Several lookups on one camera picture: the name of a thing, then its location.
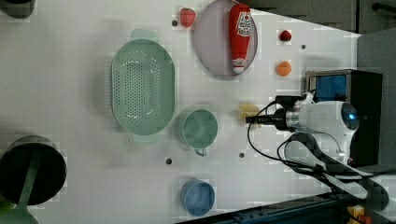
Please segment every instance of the toy fruit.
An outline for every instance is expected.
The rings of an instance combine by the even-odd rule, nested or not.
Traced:
[[[291,65],[288,62],[283,62],[280,63],[277,67],[276,67],[276,72],[278,75],[282,76],[282,77],[286,77],[290,74],[291,72]]]
[[[279,39],[283,42],[289,42],[291,40],[291,33],[285,30],[280,34]]]
[[[194,10],[185,7],[183,7],[180,10],[180,22],[182,26],[189,28],[194,23],[194,20],[195,20]]]

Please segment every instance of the white table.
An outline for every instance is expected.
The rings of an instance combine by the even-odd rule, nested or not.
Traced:
[[[266,105],[276,95],[301,93],[306,70],[356,67],[358,35],[252,10],[259,32],[253,65],[233,80],[213,77],[194,51],[190,30],[171,25],[181,7],[199,13],[211,2],[155,0],[38,0],[28,20],[0,17],[0,148],[27,134],[47,136],[67,158],[67,184],[53,200],[32,206],[40,224],[173,223],[190,220],[178,192],[191,177],[217,193],[214,216],[327,192],[255,153],[238,120],[242,101]],[[177,110],[211,105],[219,135],[208,156],[185,150],[161,131],[158,143],[137,146],[115,121],[109,103],[109,66],[135,28],[155,30],[176,65]],[[292,30],[291,45],[276,30]],[[274,72],[290,60],[288,77]],[[274,127],[254,132],[265,153],[289,136]],[[239,153],[246,153],[244,159]],[[171,165],[165,159],[171,158]]]

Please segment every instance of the mint green mug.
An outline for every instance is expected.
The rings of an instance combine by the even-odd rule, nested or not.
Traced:
[[[218,122],[207,110],[197,109],[182,114],[179,121],[181,139],[199,156],[206,156],[209,147],[218,135]]]

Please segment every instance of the green handle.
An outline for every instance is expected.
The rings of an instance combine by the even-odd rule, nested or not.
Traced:
[[[198,156],[205,157],[205,156],[206,156],[206,148],[200,148],[200,149],[196,148],[196,149],[195,149],[195,153],[196,153]]]

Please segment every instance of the red ketchup bottle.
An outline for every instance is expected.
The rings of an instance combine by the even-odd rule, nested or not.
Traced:
[[[233,54],[233,70],[236,74],[245,71],[248,42],[250,41],[250,8],[245,4],[233,6],[230,11],[230,44]]]

